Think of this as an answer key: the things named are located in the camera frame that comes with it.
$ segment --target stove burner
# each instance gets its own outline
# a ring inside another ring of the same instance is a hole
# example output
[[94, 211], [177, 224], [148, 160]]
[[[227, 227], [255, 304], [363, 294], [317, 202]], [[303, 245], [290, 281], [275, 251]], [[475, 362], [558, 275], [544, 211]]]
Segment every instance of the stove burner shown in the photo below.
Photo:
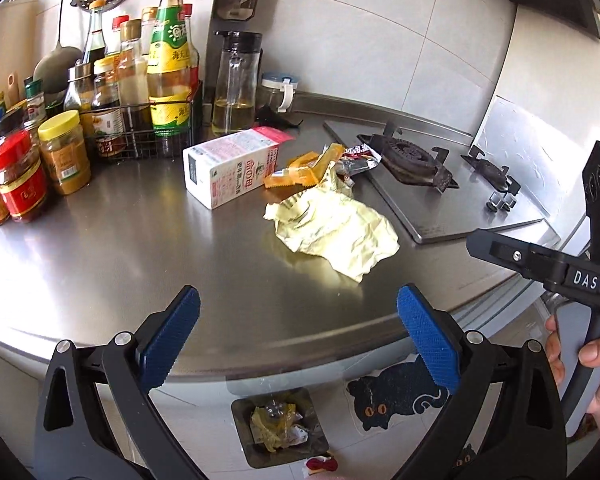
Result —
[[382, 135], [358, 135], [358, 139], [380, 153], [382, 163], [396, 180], [403, 184], [431, 186], [440, 192], [444, 192], [447, 187], [454, 189], [459, 187], [453, 180], [453, 174], [443, 165], [449, 150], [433, 148], [432, 151], [437, 152], [434, 158], [427, 150], [408, 140], [395, 139], [393, 134], [397, 129], [389, 122]]
[[477, 146], [472, 146], [469, 150], [469, 155], [461, 155], [485, 180], [493, 186], [493, 188], [501, 193], [506, 193], [509, 190], [509, 181], [507, 180], [507, 171], [509, 168], [503, 166], [498, 168], [486, 158], [478, 158], [479, 155], [484, 155], [483, 150]]

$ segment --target gas stove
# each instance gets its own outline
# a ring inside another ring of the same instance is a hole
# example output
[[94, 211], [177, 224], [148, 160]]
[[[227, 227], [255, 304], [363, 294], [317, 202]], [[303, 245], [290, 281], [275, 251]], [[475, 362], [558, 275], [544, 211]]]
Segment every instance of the gas stove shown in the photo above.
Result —
[[362, 140], [381, 153], [383, 164], [365, 175], [416, 243], [463, 238], [474, 229], [505, 230], [544, 218], [504, 168], [469, 150], [469, 136], [462, 143], [392, 124], [384, 131], [337, 120], [324, 126], [347, 147]]

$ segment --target crumpled yellow paper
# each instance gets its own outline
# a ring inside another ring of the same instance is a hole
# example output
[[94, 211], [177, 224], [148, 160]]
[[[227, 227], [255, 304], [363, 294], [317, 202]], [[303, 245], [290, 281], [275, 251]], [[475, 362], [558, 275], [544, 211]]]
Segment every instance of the crumpled yellow paper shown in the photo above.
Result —
[[267, 204], [264, 218], [274, 221], [276, 236], [293, 252], [322, 256], [334, 270], [361, 282], [398, 251], [398, 236], [384, 216], [351, 198], [333, 166], [318, 186]]

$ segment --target white and pink carton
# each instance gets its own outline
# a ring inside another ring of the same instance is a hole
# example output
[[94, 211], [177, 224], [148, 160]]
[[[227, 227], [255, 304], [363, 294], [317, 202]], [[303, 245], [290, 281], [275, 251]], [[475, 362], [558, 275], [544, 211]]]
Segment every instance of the white and pink carton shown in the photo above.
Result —
[[258, 126], [182, 152], [187, 190], [209, 209], [262, 186], [273, 173], [278, 146], [292, 136]]

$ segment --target blue gripper pad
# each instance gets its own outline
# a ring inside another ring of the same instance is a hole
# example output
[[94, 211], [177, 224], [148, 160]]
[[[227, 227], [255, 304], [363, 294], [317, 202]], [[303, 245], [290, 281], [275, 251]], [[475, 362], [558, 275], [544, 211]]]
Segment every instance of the blue gripper pad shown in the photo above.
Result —
[[460, 355], [448, 331], [436, 320], [436, 311], [414, 285], [398, 291], [398, 316], [438, 386], [453, 395], [460, 383]]
[[198, 321], [200, 316], [198, 291], [192, 286], [183, 289], [161, 314], [167, 316], [138, 359], [140, 387], [145, 393], [152, 388], [162, 386]]

